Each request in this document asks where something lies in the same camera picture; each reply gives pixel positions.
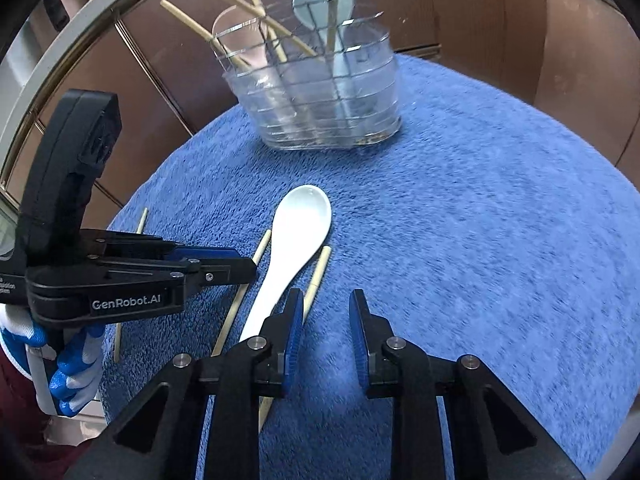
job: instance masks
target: blue towel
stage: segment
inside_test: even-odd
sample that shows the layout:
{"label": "blue towel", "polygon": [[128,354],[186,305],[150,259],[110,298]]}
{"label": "blue towel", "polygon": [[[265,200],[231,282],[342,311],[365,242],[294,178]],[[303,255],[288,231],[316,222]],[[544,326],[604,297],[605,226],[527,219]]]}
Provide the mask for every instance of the blue towel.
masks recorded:
{"label": "blue towel", "polygon": [[[176,150],[111,228],[251,256],[276,206],[315,184],[333,207],[334,252],[306,321],[295,386],[260,437],[262,478],[385,479],[391,404],[358,387],[348,299],[426,352],[478,355],[585,473],[640,386],[640,196],[596,150],[503,92],[399,57],[402,129],[366,148],[277,152],[241,107]],[[238,342],[269,262],[244,299]],[[294,280],[306,288],[313,262]],[[108,419],[174,354],[207,356],[235,294],[129,322],[105,358]],[[113,330],[106,347],[111,348]]]}

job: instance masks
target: gloved hand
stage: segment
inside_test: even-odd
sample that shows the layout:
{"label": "gloved hand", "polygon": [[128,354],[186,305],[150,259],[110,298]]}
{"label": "gloved hand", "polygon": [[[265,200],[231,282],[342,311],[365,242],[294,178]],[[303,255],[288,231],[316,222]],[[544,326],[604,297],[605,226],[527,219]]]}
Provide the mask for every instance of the gloved hand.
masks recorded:
{"label": "gloved hand", "polygon": [[[89,325],[75,334],[58,355],[58,370],[49,382],[49,390],[63,415],[77,415],[95,397],[102,378],[103,339],[104,325]],[[28,309],[0,303],[0,344],[9,361],[31,379],[24,345],[45,347],[47,333],[34,322]]]}

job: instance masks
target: table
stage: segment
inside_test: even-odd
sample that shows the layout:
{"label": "table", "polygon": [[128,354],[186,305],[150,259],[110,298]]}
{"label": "table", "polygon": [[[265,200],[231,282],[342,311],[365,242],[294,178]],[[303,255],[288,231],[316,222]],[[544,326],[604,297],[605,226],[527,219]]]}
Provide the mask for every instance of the table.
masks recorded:
{"label": "table", "polygon": [[[640,195],[590,145],[503,92],[399,57],[402,129],[349,151],[276,152],[235,107],[176,150],[111,228],[251,255],[295,186],[333,207],[334,252],[296,384],[260,438],[264,479],[384,479],[391,405],[361,393],[348,297],[425,351],[481,357],[588,474],[638,392]],[[268,264],[227,341],[238,341]],[[312,264],[295,280],[304,288]],[[105,358],[108,418],[174,354],[209,354],[235,287],[127,323]],[[110,348],[113,330],[106,347]]]}

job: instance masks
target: screw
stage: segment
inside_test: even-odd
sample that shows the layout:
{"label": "screw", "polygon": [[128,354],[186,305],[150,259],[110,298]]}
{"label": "screw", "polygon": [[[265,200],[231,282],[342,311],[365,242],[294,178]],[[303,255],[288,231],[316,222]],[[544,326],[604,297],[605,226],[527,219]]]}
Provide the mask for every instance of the screw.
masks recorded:
{"label": "screw", "polygon": [[478,359],[475,355],[463,355],[462,359],[460,359],[460,362],[467,370],[476,370],[476,368],[480,367],[480,359]]}
{"label": "screw", "polygon": [[386,340],[386,345],[392,350],[402,350],[406,346],[406,341],[397,335]]}
{"label": "screw", "polygon": [[189,354],[177,354],[171,359],[171,362],[176,368],[184,368],[191,363],[191,356]]}
{"label": "screw", "polygon": [[255,335],[246,340],[246,345],[251,350],[262,350],[267,346],[267,340],[260,335]]}

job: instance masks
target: wooden chopstick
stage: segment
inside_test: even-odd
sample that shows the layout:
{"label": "wooden chopstick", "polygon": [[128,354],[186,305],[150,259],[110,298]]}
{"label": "wooden chopstick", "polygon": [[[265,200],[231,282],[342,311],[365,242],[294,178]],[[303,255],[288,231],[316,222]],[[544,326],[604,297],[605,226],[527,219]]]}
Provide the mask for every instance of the wooden chopstick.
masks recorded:
{"label": "wooden chopstick", "polygon": [[244,62],[244,60],[240,59],[238,56],[229,56],[228,51],[225,50],[225,47],[220,43],[220,40],[216,38],[213,34],[211,34],[206,28],[200,25],[196,20],[194,20],[187,13],[180,10],[174,4],[167,0],[160,0],[160,5],[168,10],[172,15],[174,15],[178,20],[183,22],[187,27],[189,27],[193,32],[197,35],[204,38],[204,40],[208,41],[213,47],[225,57],[228,57],[231,62],[236,65],[243,72],[249,72],[251,67]]}
{"label": "wooden chopstick", "polygon": [[299,37],[294,36],[293,33],[284,25],[282,25],[281,23],[277,22],[276,20],[274,20],[271,16],[267,16],[267,15],[261,15],[260,10],[258,10],[256,7],[252,6],[252,4],[250,4],[249,2],[245,1],[245,0],[225,0],[227,3],[231,4],[231,5],[236,5],[238,7],[241,7],[242,9],[246,10],[246,12],[254,15],[256,18],[260,18],[262,20],[264,20],[264,22],[271,28],[273,28],[274,30],[277,31],[277,33],[279,33],[281,36],[284,36],[286,38],[290,38],[291,41],[293,41],[300,50],[302,50],[302,52],[304,52],[305,54],[307,54],[308,56],[315,56],[316,53],[315,51],[308,46],[308,44],[306,44],[304,41],[300,40]]}
{"label": "wooden chopstick", "polygon": [[[262,17],[266,16],[267,13],[264,12],[264,6],[262,4],[262,1],[261,0],[251,0],[251,1],[254,4],[255,8],[262,13]],[[276,31],[273,30],[271,27],[267,27],[267,34],[269,36],[269,39],[271,40],[271,44],[273,45],[276,51],[276,56],[278,56],[278,59],[280,60],[281,63],[286,63],[287,54],[285,54],[284,49],[280,44],[280,40],[278,39],[278,35],[276,34]]]}
{"label": "wooden chopstick", "polygon": [[326,51],[333,53],[335,50],[335,33],[338,21],[338,0],[329,0],[328,29],[326,35]]}
{"label": "wooden chopstick", "polygon": [[[270,239],[271,239],[271,229],[267,229],[267,232],[265,232],[264,236],[262,236],[262,240],[260,240],[260,243],[258,244],[258,248],[255,250],[254,257],[252,258],[252,260],[254,261],[254,264],[258,265],[260,263],[260,260],[262,259],[262,255],[264,254],[264,251],[266,250],[267,245],[269,245]],[[225,345],[226,338],[229,335],[229,331],[231,330],[231,326],[233,325],[234,320],[236,319],[236,315],[238,314],[238,309],[240,308],[240,304],[244,299],[244,295],[246,294],[247,289],[249,288],[249,285],[250,283],[245,283],[238,287],[236,296],[234,297],[234,300],[231,303],[231,307],[229,307],[229,312],[226,313],[225,322],[223,323],[222,328],[220,329],[220,333],[218,334],[218,339],[216,339],[216,344],[214,345],[213,350],[211,351],[211,357],[220,355],[222,353],[222,348]]]}
{"label": "wooden chopstick", "polygon": [[[138,228],[136,229],[136,234],[141,235],[145,230],[146,217],[149,214],[149,208],[145,207],[142,210],[142,216],[138,221]],[[116,333],[113,337],[113,362],[120,362],[120,341],[122,339],[122,323],[116,323]]]}
{"label": "wooden chopstick", "polygon": [[[324,270],[326,269],[326,264],[329,262],[329,256],[331,255],[331,247],[325,245],[322,248],[320,253],[320,257],[318,258],[318,262],[316,263],[316,268],[314,270],[313,275],[311,276],[311,282],[306,289],[305,299],[303,300],[303,313],[302,313],[302,323],[305,322],[306,316],[311,310],[311,305],[316,298],[316,292],[318,291],[318,287],[320,286],[320,282],[322,282],[322,276],[324,275]],[[262,427],[264,426],[265,421],[267,420],[267,416],[269,415],[269,410],[271,409],[271,405],[273,404],[273,399],[271,397],[263,397],[262,402],[260,403],[260,408],[258,409],[258,433],[262,431]]]}

